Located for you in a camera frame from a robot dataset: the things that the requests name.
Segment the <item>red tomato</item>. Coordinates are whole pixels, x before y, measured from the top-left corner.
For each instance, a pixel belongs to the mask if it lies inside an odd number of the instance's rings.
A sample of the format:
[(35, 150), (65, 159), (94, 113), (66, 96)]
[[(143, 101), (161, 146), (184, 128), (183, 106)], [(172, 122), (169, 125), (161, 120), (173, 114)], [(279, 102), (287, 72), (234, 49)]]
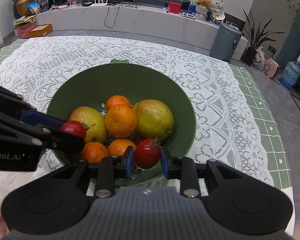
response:
[(60, 130), (66, 133), (77, 135), (83, 139), (85, 139), (87, 134), (85, 127), (79, 121), (75, 120), (67, 121), (61, 126)]
[(143, 169), (155, 166), (160, 157), (161, 146), (157, 138), (143, 140), (134, 151), (134, 162), (139, 168)]

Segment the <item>orange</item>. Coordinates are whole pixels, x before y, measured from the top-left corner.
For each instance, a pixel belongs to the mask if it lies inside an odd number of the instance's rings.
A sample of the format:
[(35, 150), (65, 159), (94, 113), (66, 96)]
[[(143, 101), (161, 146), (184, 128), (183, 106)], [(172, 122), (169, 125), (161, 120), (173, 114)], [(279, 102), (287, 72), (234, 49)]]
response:
[(80, 157), (86, 159), (88, 163), (99, 163), (103, 158), (107, 157), (107, 148), (99, 142), (89, 142), (85, 144)]
[(108, 154), (112, 157), (122, 156), (129, 146), (132, 146), (133, 149), (136, 149), (136, 145), (130, 140), (115, 139), (107, 147)]
[(107, 101), (106, 101), (106, 110), (110, 110), (112, 107), (117, 106), (117, 105), (124, 105), (127, 107), (131, 107), (132, 104), (130, 103), (130, 101), (122, 95), (114, 95), (111, 96)]
[(105, 125), (107, 131), (115, 138), (131, 136), (138, 124), (135, 112), (125, 105), (116, 105), (107, 111)]

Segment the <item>green colander bowl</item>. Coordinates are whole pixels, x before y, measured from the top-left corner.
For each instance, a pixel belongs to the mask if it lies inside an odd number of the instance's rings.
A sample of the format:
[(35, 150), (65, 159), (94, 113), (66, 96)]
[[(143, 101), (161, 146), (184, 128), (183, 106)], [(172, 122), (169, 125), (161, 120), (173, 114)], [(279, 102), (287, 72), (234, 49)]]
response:
[(57, 89), (47, 114), (66, 121), (80, 106), (104, 112), (103, 104), (114, 95), (125, 96), (132, 104), (146, 99), (165, 103), (174, 116), (174, 128), (162, 145), (173, 157), (181, 158), (188, 154), (196, 135), (192, 103), (177, 83), (152, 68), (112, 60), (109, 64), (84, 70)]

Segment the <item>yellow-green apple upper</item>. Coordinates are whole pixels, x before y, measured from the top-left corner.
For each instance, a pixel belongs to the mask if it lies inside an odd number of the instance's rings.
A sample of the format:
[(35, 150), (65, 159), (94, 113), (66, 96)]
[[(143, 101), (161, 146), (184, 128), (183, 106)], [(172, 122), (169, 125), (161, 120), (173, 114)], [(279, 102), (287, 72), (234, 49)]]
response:
[(135, 132), (144, 139), (167, 139), (174, 128), (174, 117), (169, 107), (155, 99), (142, 100), (133, 108), (138, 124)]

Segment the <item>white lace tablecloth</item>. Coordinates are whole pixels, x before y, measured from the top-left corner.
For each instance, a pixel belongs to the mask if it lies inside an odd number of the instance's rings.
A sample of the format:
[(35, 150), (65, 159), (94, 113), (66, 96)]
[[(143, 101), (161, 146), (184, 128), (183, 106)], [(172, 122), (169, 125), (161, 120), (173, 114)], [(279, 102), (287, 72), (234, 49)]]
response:
[(277, 135), (251, 76), (226, 62), (161, 44), (96, 36), (16, 40), (0, 52), (0, 85), (62, 120), (80, 106), (105, 113), (106, 100), (165, 103), (174, 129), (165, 144), (197, 163), (217, 159), (272, 186)]

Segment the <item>orange cardboard box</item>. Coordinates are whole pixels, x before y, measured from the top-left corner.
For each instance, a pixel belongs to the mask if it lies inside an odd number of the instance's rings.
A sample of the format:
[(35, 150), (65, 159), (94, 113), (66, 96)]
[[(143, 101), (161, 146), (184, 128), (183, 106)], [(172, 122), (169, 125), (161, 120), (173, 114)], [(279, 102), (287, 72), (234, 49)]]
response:
[(44, 37), (52, 32), (52, 24), (39, 25), (33, 30), (29, 31), (29, 38)]

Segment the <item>green grid table mat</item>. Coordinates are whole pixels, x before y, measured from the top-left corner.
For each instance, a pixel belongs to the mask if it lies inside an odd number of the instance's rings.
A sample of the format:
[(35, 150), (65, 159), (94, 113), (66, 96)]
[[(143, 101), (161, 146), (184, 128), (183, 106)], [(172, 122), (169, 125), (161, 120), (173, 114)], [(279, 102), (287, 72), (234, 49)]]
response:
[(278, 189), (291, 186), (275, 119), (242, 67), (151, 42), (93, 36), (16, 40), (0, 51), (0, 85), (45, 112), (63, 83), (111, 60), (127, 60), (167, 75), (187, 94), (196, 115), (188, 156), (220, 160)]

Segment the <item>white plastic bag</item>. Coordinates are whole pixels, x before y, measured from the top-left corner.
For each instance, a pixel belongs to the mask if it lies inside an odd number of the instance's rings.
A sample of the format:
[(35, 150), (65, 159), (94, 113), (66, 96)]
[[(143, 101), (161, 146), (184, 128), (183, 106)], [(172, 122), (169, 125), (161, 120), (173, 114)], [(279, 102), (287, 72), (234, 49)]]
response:
[(263, 70), (264, 62), (265, 62), (264, 52), (262, 50), (262, 47), (259, 47), (257, 48), (257, 53), (253, 59), (253, 66), (259, 70)]

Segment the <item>pink small heater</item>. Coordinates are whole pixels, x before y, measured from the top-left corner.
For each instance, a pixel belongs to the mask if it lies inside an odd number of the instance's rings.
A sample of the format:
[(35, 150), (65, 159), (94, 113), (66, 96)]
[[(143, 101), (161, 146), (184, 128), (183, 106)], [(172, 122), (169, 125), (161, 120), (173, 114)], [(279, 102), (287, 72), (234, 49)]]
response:
[(263, 71), (269, 78), (274, 78), (278, 74), (279, 68), (279, 64), (270, 58), (264, 62)]

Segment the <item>grey pedal trash bin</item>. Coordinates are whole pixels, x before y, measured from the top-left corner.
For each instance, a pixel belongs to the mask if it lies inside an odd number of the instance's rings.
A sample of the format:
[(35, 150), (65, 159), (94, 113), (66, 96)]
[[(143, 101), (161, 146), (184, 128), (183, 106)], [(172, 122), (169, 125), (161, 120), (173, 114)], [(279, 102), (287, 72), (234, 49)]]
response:
[(210, 50), (210, 57), (229, 62), (241, 39), (242, 32), (238, 29), (221, 23)]

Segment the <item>blue water jug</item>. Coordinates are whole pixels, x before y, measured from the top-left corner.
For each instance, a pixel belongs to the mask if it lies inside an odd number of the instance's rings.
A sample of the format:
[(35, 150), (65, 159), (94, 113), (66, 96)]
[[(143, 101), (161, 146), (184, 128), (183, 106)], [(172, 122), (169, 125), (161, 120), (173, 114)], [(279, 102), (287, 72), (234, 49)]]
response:
[(296, 61), (289, 61), (279, 76), (281, 84), (290, 90), (297, 82), (300, 76), (300, 55)]

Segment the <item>long white tv console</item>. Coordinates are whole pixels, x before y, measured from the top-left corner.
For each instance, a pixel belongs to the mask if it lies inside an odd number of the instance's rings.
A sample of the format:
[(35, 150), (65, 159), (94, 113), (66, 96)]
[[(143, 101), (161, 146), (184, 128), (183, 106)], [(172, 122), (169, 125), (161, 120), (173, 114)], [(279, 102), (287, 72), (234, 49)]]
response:
[(68, 7), (36, 15), (39, 25), (52, 24), (54, 31), (102, 30), (164, 38), (210, 50), (218, 27), (166, 13), (160, 8), (132, 5)]

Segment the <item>potted long-leaf plant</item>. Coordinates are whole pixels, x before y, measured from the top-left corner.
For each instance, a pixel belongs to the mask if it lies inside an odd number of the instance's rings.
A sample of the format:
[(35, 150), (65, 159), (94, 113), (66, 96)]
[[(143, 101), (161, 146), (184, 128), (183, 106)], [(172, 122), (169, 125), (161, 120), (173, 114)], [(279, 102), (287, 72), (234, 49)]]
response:
[(249, 44), (250, 46), (247, 49), (245, 56), (243, 57), (243, 62), (246, 63), (248, 66), (252, 65), (253, 59), (257, 54), (257, 49), (264, 43), (264, 42), (276, 42), (275, 39), (271, 38), (270, 35), (275, 34), (284, 34), (285, 32), (282, 31), (268, 31), (266, 30), (268, 25), (272, 22), (273, 18), (271, 18), (264, 26), (261, 26), (261, 22), (259, 22), (258, 26), (255, 25), (253, 14), (248, 16), (245, 10), (243, 10), (247, 24), (249, 29), (243, 28), (243, 31), (248, 35)]

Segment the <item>red box on console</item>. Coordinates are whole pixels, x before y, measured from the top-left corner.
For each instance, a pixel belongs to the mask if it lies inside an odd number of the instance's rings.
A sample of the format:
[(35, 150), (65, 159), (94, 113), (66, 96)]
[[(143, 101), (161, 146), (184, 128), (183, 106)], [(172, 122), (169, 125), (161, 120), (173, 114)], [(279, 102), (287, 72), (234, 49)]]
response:
[(179, 15), (181, 11), (181, 4), (177, 2), (169, 2), (167, 6), (167, 12)]

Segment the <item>teddy bear toy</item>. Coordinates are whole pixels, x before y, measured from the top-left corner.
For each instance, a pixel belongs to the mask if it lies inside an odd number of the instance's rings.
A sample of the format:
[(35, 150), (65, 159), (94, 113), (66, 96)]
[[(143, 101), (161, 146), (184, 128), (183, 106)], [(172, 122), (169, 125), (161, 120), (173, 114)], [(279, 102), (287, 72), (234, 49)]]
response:
[(211, 4), (211, 0), (196, 0), (196, 3), (199, 7), (208, 8)]

